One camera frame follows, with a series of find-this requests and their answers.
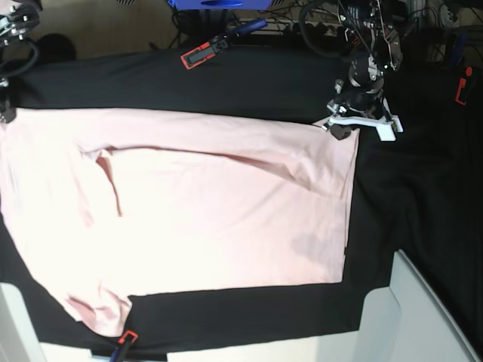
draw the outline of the black tablecloth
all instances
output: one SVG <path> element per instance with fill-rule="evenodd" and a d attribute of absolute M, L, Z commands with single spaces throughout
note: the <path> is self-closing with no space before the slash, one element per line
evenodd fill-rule
<path fill-rule="evenodd" d="M 270 48 L 234 49 L 192 71 L 179 55 L 159 51 L 38 67 L 13 81 L 14 103 L 311 123 L 326 116 L 334 82 L 347 71 L 336 60 Z M 134 297 L 128 326 L 140 334 L 137 348 L 185 351 L 357 330 L 364 297 L 389 284 L 393 253 L 401 248 L 483 351 L 483 92 L 478 86 L 466 107 L 458 105 L 458 83 L 457 75 L 429 70 L 387 79 L 390 106 L 405 132 L 396 143 L 380 142 L 375 130 L 361 132 L 343 283 Z M 31 279 L 3 226 L 0 235 L 2 281 L 22 291 L 40 340 L 111 348 Z"/>

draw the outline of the pink fabric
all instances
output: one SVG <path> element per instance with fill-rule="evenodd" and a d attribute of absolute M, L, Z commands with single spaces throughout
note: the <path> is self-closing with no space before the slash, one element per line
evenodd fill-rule
<path fill-rule="evenodd" d="M 5 225 L 77 320 L 128 296 L 342 280 L 358 132 L 128 109 L 25 110 L 0 128 Z"/>

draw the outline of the black cloth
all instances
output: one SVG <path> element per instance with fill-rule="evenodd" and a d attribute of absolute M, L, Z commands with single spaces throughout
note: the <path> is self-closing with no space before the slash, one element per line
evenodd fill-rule
<path fill-rule="evenodd" d="M 334 82 L 347 73 L 342 62 L 302 51 L 239 48 L 192 71 L 179 56 L 159 51 L 39 67 L 13 82 L 14 103 L 312 123 L 327 115 Z M 396 143 L 361 132 L 343 283 L 133 297 L 127 325 L 140 334 L 137 349 L 186 351 L 357 330 L 365 296 L 389 285 L 393 253 L 403 249 L 483 351 L 483 91 L 477 87 L 460 106 L 458 82 L 429 70 L 388 78 L 389 104 L 405 132 Z M 40 340 L 111 348 L 31 279 L 5 228 L 1 235 L 2 281 L 22 291 Z"/>

